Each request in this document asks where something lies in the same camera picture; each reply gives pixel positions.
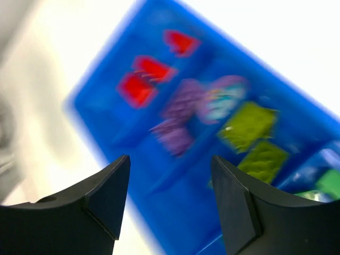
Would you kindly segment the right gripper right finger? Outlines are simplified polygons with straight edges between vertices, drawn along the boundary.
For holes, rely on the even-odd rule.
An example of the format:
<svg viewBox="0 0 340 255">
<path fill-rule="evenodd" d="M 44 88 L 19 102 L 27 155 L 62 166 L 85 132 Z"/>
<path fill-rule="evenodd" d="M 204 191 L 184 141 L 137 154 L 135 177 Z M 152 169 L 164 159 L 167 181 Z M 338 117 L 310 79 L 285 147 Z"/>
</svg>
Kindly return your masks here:
<svg viewBox="0 0 340 255">
<path fill-rule="evenodd" d="M 227 254 L 339 254 L 339 201 L 284 192 L 220 156 L 211 178 Z"/>
</svg>

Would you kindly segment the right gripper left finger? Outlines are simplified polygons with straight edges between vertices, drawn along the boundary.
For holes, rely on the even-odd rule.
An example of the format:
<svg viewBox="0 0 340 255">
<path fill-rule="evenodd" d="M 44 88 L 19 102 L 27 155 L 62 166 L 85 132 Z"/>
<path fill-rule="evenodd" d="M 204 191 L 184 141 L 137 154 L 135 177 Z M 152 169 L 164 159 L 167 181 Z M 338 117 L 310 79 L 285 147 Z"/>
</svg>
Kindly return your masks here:
<svg viewBox="0 0 340 255">
<path fill-rule="evenodd" d="M 1 206 L 1 254 L 112 254 L 130 177 L 127 155 L 35 203 Z"/>
</svg>

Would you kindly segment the lime yellow lego brick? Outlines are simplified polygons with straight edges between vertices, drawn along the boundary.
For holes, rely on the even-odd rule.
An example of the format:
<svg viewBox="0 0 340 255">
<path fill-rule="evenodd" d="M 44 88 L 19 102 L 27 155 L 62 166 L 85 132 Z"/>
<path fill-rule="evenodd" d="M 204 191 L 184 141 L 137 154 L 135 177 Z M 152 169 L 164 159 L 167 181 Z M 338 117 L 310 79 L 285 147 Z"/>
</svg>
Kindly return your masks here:
<svg viewBox="0 0 340 255">
<path fill-rule="evenodd" d="M 270 184 L 289 156 L 290 154 L 279 146 L 261 140 L 237 167 L 244 173 Z"/>
</svg>

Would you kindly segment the purple paw print lego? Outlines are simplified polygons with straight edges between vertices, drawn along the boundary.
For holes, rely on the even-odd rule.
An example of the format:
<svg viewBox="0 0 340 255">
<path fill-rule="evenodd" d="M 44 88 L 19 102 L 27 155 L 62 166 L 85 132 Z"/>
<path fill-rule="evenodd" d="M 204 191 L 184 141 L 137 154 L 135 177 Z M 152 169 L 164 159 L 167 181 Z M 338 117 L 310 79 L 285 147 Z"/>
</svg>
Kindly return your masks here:
<svg viewBox="0 0 340 255">
<path fill-rule="evenodd" d="M 200 120 L 217 124 L 246 98 L 248 89 L 249 82 L 239 75 L 226 75 L 211 82 L 197 106 Z"/>
</svg>

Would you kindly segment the large red lego block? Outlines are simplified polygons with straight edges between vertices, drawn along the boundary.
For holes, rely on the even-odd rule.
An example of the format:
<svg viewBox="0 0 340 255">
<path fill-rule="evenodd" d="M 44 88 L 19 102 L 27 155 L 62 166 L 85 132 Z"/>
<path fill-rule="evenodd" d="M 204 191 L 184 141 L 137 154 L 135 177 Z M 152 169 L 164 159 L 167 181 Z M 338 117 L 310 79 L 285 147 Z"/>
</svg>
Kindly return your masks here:
<svg viewBox="0 0 340 255">
<path fill-rule="evenodd" d="M 158 90 L 136 73 L 128 72 L 116 87 L 122 98 L 133 108 L 146 107 Z"/>
</svg>

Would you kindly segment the purple lego plate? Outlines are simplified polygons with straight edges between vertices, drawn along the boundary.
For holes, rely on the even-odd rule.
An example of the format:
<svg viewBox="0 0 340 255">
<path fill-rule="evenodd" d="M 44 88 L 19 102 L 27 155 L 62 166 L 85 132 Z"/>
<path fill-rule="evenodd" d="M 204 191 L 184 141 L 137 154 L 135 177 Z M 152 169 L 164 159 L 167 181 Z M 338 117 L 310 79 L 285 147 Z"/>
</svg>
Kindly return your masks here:
<svg viewBox="0 0 340 255">
<path fill-rule="evenodd" d="M 167 119 L 150 129 L 163 147 L 176 157 L 182 156 L 193 144 L 194 138 L 182 121 Z"/>
<path fill-rule="evenodd" d="M 196 111 L 205 89 L 196 79 L 183 79 L 165 105 L 161 116 L 179 123 L 187 121 Z"/>
</svg>

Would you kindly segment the red lego brick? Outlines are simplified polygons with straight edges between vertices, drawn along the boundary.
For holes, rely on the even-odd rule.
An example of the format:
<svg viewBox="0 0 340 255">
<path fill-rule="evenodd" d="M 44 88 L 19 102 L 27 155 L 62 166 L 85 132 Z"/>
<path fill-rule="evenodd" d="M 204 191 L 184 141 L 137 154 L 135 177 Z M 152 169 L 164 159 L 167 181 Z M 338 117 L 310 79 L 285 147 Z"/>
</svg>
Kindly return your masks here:
<svg viewBox="0 0 340 255">
<path fill-rule="evenodd" d="M 137 56 L 133 61 L 134 73 L 149 82 L 168 82 L 178 73 L 178 70 L 156 58 L 146 55 Z"/>
</svg>

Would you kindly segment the red lego piece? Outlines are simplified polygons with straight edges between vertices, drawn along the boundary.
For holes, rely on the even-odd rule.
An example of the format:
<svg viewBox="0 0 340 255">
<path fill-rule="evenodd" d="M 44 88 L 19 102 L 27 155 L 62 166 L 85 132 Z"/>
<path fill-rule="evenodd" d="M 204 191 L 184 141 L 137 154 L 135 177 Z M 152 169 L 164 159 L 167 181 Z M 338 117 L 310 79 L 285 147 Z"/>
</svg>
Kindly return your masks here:
<svg viewBox="0 0 340 255">
<path fill-rule="evenodd" d="M 177 57 L 189 57 L 201 45 L 197 38 L 178 30 L 165 30 L 164 41 Z"/>
</svg>

